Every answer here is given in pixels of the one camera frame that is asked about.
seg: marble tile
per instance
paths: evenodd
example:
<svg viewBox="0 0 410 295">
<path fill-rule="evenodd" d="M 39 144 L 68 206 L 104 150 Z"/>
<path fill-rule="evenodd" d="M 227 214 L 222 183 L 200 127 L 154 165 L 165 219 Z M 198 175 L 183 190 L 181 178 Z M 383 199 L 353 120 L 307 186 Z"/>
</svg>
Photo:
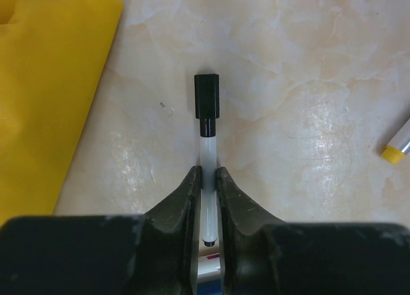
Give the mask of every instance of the marble tile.
<svg viewBox="0 0 410 295">
<path fill-rule="evenodd" d="M 286 221 L 410 226 L 409 0 L 123 0 L 57 214 L 144 213 L 198 159 L 193 75 L 220 75 L 218 153 Z"/>
</svg>

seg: yellow cloth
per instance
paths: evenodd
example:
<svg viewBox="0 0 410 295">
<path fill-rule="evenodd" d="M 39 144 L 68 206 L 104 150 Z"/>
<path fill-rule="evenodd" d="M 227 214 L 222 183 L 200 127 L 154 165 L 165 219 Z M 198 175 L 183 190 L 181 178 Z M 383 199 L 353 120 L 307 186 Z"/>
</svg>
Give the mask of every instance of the yellow cloth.
<svg viewBox="0 0 410 295">
<path fill-rule="evenodd" d="M 0 225 L 53 212 L 121 10 L 0 0 Z"/>
</svg>

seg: yellow cap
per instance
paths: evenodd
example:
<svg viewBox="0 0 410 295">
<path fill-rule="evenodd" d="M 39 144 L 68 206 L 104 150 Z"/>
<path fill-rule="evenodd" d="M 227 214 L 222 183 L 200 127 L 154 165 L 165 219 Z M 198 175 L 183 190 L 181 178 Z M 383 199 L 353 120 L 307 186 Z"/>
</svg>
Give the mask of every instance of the yellow cap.
<svg viewBox="0 0 410 295">
<path fill-rule="evenodd" d="M 405 154 L 393 146 L 386 146 L 386 149 L 382 153 L 382 157 L 393 165 L 397 164 Z"/>
</svg>

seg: beige marble table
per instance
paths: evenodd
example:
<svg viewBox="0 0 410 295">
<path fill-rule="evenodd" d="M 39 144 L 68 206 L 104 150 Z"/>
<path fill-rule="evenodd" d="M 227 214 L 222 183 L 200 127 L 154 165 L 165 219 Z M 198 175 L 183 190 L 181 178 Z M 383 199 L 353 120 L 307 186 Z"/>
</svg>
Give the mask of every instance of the beige marble table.
<svg viewBox="0 0 410 295">
<path fill-rule="evenodd" d="M 198 159 L 193 75 L 220 75 L 221 165 L 285 221 L 410 226 L 410 0 L 123 0 L 57 214 L 144 213 Z"/>
</svg>

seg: marker with yellow end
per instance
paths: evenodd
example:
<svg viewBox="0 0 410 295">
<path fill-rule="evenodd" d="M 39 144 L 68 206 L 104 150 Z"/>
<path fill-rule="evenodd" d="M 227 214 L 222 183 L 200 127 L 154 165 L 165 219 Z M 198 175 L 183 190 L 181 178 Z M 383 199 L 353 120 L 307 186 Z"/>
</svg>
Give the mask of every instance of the marker with yellow end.
<svg viewBox="0 0 410 295">
<path fill-rule="evenodd" d="M 397 164 L 410 152 L 410 120 L 390 140 L 382 157 L 393 165 Z"/>
</svg>

